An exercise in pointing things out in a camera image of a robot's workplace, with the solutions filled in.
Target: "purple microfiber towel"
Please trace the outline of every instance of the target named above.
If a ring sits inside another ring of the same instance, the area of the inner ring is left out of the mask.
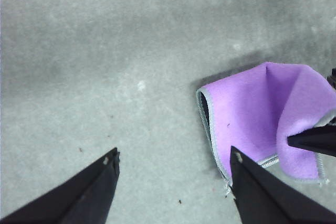
[[[287,144],[287,137],[328,124],[336,115],[336,92],[306,65],[265,62],[215,81],[196,92],[217,166],[232,184],[230,148],[264,168],[280,162],[290,177],[324,179],[318,154]]]

